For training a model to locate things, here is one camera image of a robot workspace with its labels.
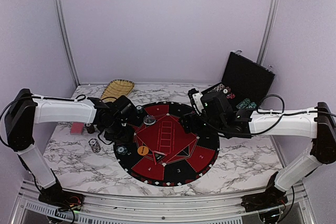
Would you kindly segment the orange round blind button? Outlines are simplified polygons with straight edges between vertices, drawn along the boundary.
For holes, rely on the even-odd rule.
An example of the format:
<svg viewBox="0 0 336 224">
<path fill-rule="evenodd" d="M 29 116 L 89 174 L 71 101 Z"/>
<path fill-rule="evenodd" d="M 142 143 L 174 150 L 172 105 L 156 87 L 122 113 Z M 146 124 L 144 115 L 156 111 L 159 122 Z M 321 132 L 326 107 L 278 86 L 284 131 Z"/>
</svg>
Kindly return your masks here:
<svg viewBox="0 0 336 224">
<path fill-rule="evenodd" d="M 147 146 L 140 146 L 137 149 L 137 153 L 141 156 L 146 156 L 149 153 L 149 148 Z"/>
</svg>

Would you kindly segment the clear round dealer button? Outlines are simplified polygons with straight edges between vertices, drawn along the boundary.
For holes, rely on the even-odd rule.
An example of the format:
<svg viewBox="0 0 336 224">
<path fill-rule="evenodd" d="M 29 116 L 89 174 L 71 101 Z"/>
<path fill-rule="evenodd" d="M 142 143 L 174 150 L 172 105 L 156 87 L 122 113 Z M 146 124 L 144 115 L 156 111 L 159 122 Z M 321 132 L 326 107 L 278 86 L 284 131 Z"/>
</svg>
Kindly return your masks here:
<svg viewBox="0 0 336 224">
<path fill-rule="evenodd" d="M 143 123 L 147 126 L 153 125 L 156 123 L 156 118 L 153 115 L 146 115 L 143 118 Z"/>
</svg>

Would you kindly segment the black triangular button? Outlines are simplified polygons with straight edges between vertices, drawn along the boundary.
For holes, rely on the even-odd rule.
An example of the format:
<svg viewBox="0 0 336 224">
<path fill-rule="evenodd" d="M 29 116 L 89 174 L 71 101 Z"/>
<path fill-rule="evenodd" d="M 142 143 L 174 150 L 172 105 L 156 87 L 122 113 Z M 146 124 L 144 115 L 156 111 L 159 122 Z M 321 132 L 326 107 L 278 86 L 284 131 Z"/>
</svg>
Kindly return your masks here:
<svg viewBox="0 0 336 224">
<path fill-rule="evenodd" d="M 153 159 L 154 159 L 155 164 L 157 164 L 159 161 L 161 161 L 165 157 L 166 157 L 165 153 L 158 152 L 158 151 L 153 152 Z"/>
</svg>

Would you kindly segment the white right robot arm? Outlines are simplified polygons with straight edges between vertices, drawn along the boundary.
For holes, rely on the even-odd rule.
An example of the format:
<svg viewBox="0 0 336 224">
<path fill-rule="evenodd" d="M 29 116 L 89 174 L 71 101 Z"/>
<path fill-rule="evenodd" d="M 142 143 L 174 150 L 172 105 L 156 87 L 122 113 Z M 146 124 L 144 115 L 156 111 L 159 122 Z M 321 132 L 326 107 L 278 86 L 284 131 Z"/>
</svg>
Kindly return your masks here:
<svg viewBox="0 0 336 224">
<path fill-rule="evenodd" d="M 186 133 L 207 129 L 225 138 L 252 138 L 259 135 L 301 136 L 312 145 L 269 180 L 260 203 L 271 207 L 297 181 L 323 164 L 335 162 L 335 114 L 324 102 L 303 110 L 233 109 L 222 92 L 188 93 L 193 111 L 179 122 Z"/>
</svg>

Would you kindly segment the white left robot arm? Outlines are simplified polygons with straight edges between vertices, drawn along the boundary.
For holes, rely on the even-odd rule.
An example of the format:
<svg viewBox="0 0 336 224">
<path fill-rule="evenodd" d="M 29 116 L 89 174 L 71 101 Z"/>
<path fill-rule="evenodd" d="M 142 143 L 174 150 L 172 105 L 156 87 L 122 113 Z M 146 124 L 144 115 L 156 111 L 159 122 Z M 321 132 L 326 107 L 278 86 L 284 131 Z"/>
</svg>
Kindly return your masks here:
<svg viewBox="0 0 336 224">
<path fill-rule="evenodd" d="M 75 99 L 32 94 L 21 89 L 17 97 L 2 111 L 7 142 L 54 205 L 66 202 L 66 193 L 55 184 L 57 178 L 46 163 L 33 138 L 34 125 L 49 122 L 76 122 L 95 125 L 113 142 L 130 142 L 134 129 L 127 124 L 136 113 L 134 104 L 124 95 L 113 102 L 80 95 Z"/>
</svg>

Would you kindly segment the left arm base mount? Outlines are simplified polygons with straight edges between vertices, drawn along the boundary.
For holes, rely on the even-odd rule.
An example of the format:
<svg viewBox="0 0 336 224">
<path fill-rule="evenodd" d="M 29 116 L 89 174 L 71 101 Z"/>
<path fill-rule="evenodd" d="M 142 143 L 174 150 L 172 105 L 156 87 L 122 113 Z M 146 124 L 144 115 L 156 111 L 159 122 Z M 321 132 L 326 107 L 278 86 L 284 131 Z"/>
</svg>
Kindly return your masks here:
<svg viewBox="0 0 336 224">
<path fill-rule="evenodd" d="M 38 200 L 40 202 L 53 205 L 59 208 L 59 211 L 80 210 L 84 196 L 79 193 L 72 193 L 63 190 L 59 180 L 48 188 L 39 189 Z"/>
</svg>

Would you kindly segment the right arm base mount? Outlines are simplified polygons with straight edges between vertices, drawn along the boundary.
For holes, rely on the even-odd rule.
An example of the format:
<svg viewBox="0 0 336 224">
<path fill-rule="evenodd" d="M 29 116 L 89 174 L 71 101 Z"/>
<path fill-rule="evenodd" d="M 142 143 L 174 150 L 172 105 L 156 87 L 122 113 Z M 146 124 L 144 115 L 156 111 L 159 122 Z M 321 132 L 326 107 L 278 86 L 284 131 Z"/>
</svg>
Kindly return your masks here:
<svg viewBox="0 0 336 224">
<path fill-rule="evenodd" d="M 275 187 L 277 174 L 278 172 L 275 172 L 270 177 L 264 192 L 242 196 L 241 206 L 245 208 L 246 212 L 276 207 L 288 202 L 288 198 L 285 196 L 286 192 Z"/>
</svg>

